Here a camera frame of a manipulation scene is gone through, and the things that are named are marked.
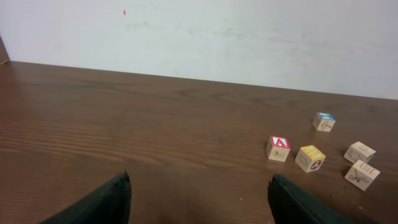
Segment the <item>alphabet block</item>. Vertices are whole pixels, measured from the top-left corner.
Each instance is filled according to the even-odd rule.
[[[315,146],[304,146],[298,151],[295,162],[305,171],[312,172],[318,170],[326,156]]]
[[[327,131],[330,132],[333,125],[335,125],[335,118],[328,113],[317,112],[315,118],[312,121],[312,124],[318,131]]]
[[[346,154],[344,154],[344,158],[353,164],[357,161],[368,163],[374,156],[374,153],[376,153],[375,150],[365,146],[361,142],[356,142],[348,148]]]
[[[290,152],[290,144],[287,138],[271,136],[266,148],[268,159],[285,162]]]
[[[379,174],[380,171],[369,164],[358,160],[348,171],[345,179],[359,187],[361,190],[366,190]]]

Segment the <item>block with yellow top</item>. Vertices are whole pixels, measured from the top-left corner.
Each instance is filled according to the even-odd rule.
[[[315,146],[301,147],[297,153],[295,162],[305,171],[312,172],[318,170],[326,156]]]

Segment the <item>white wall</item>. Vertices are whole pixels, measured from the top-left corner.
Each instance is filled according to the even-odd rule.
[[[396,0],[0,0],[11,60],[393,99],[397,23]]]

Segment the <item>toy block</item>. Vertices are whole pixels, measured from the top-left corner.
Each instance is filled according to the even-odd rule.
[[[327,131],[330,132],[333,125],[335,125],[335,118],[328,113],[317,112],[315,115],[312,124],[318,131]]]
[[[271,136],[266,148],[268,159],[285,162],[290,152],[290,144],[287,138]]]
[[[305,172],[312,172],[318,170],[326,156],[315,146],[301,147],[295,158],[295,162]]]
[[[368,163],[375,153],[375,150],[371,149],[370,147],[365,146],[361,142],[356,142],[348,148],[346,154],[344,154],[344,158],[353,164],[357,161],[364,161],[365,163]]]
[[[363,161],[356,161],[345,176],[345,179],[359,187],[361,190],[366,190],[367,187],[380,174],[380,171],[371,167]]]

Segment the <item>brown tabletop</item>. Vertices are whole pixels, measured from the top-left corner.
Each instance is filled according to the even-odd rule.
[[[330,133],[315,131],[323,111]],[[0,223],[37,223],[126,169],[130,223],[273,223],[280,173],[360,223],[395,223],[398,101],[10,62],[0,65]],[[285,163],[269,136],[287,137]],[[363,192],[344,179],[356,141],[381,174]],[[316,172],[300,146],[326,154]]]

